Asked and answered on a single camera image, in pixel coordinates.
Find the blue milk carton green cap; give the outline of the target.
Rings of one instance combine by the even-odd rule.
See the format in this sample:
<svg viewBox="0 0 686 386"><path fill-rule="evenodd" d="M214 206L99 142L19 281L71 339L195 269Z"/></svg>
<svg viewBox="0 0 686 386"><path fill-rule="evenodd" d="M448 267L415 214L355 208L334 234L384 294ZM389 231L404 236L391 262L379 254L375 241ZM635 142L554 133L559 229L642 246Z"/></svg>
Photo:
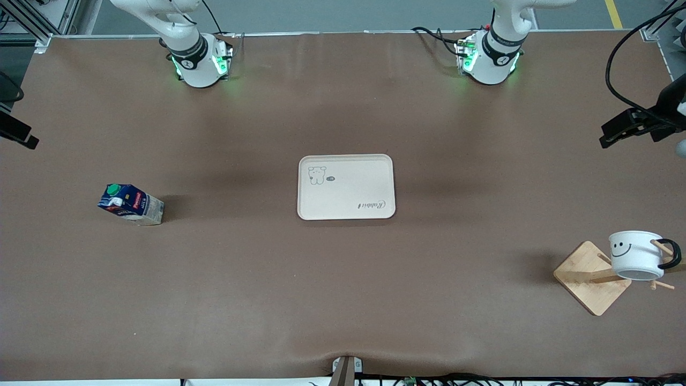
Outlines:
<svg viewBox="0 0 686 386"><path fill-rule="evenodd" d="M110 184L98 207L139 226L162 224L165 204L133 185Z"/></svg>

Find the beige plastic tray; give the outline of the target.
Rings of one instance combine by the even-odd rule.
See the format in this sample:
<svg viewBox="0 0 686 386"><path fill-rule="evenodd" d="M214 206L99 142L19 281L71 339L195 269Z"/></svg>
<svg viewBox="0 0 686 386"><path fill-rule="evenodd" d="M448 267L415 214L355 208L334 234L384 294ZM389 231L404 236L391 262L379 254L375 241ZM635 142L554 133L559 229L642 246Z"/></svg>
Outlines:
<svg viewBox="0 0 686 386"><path fill-rule="evenodd" d="M309 155L298 172L302 220L387 219L396 213L393 161L387 154Z"/></svg>

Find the white cup black handle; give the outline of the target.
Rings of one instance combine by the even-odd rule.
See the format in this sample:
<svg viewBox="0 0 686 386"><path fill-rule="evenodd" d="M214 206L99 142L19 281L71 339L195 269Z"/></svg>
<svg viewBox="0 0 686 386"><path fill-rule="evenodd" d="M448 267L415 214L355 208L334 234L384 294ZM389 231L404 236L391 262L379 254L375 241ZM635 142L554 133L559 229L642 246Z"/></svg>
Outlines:
<svg viewBox="0 0 686 386"><path fill-rule="evenodd" d="M624 279L653 281L681 264L681 246L647 231L622 231L608 237L613 271Z"/></svg>

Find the aluminium frame post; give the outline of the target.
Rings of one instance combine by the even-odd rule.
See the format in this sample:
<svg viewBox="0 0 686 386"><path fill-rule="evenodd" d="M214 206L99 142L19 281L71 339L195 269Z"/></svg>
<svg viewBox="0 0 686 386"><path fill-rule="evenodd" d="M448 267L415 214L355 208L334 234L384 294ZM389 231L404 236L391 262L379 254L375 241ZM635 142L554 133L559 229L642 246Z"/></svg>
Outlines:
<svg viewBox="0 0 686 386"><path fill-rule="evenodd" d="M44 54L68 35L83 0L0 0L0 47L32 47Z"/></svg>
<svg viewBox="0 0 686 386"><path fill-rule="evenodd" d="M661 12L683 6L683 10L662 17L641 31L645 42L656 42L672 80L686 74L686 0L662 0Z"/></svg>

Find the wooden cup rack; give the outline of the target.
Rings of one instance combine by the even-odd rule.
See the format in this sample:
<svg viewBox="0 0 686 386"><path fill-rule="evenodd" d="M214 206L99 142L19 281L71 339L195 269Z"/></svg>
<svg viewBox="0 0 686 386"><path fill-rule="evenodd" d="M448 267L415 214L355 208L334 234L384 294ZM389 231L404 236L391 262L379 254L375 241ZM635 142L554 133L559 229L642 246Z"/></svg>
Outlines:
<svg viewBox="0 0 686 386"><path fill-rule="evenodd" d="M686 271L684 253L681 264L668 269L664 276L682 271ZM585 241L574 249L554 271L554 277L595 316L602 315L632 283L649 283L653 290L659 286L674 289L674 286L662 283L662 278L653 281L620 278L612 269L610 250L604 254L591 241Z"/></svg>

